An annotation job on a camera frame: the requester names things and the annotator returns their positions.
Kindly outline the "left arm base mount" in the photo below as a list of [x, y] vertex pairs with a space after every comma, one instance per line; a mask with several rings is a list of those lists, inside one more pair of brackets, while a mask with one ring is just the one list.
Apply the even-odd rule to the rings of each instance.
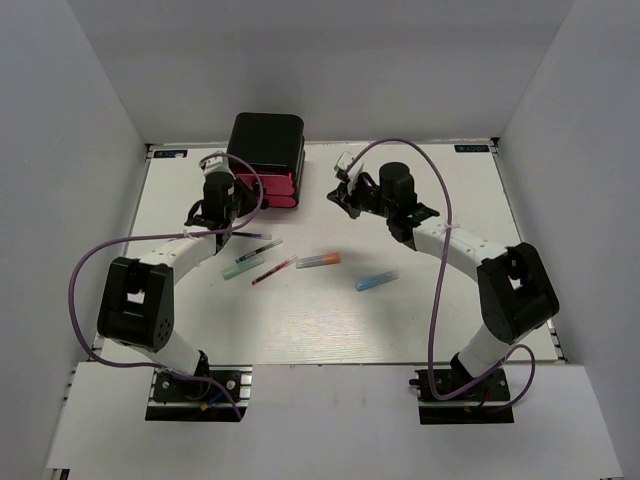
[[[251, 366], [214, 366], [209, 371], [210, 377], [230, 395], [241, 415], [249, 405], [252, 373]], [[152, 379], [145, 420], [236, 423], [240, 418], [221, 388], [185, 382], [167, 372], [158, 372]]]

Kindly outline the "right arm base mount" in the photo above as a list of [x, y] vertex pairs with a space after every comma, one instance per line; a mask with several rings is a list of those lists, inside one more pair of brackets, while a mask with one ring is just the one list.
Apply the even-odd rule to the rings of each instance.
[[409, 388], [417, 395], [421, 425], [498, 425], [512, 424], [511, 392], [503, 369], [498, 369], [478, 385], [442, 401], [431, 392], [428, 371], [416, 370]]

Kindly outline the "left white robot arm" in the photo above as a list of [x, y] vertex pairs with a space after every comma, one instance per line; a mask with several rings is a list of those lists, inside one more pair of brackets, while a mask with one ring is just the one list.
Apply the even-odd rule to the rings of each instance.
[[97, 320], [98, 334], [145, 355], [177, 376], [177, 387], [199, 399], [211, 387], [206, 354], [175, 330], [175, 285], [218, 254], [233, 222], [262, 207], [262, 182], [246, 185], [223, 170], [205, 176], [203, 198], [188, 211], [185, 232], [140, 258], [118, 257], [109, 266]]

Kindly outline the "pink top drawer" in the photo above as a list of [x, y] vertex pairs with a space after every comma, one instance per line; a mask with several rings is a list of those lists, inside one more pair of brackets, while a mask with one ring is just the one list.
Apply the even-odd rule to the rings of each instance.
[[236, 173], [236, 176], [245, 183], [253, 183], [254, 181], [256, 181], [257, 176], [263, 182], [293, 182], [293, 177], [291, 174], [279, 175], [278, 173], [272, 174], [259, 172], [257, 175], [254, 175], [252, 172], [239, 172]]

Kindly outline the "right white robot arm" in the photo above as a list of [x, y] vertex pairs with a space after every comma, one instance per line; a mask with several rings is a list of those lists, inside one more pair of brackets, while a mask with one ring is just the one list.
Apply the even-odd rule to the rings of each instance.
[[391, 236], [419, 253], [444, 259], [478, 286], [483, 324], [451, 361], [453, 390], [472, 399], [488, 385], [485, 371], [505, 358], [517, 341], [559, 311], [559, 301], [538, 251], [529, 243], [503, 246], [447, 222], [420, 203], [407, 165], [389, 162], [379, 181], [341, 159], [339, 184], [327, 199], [356, 219], [363, 212], [386, 220]]

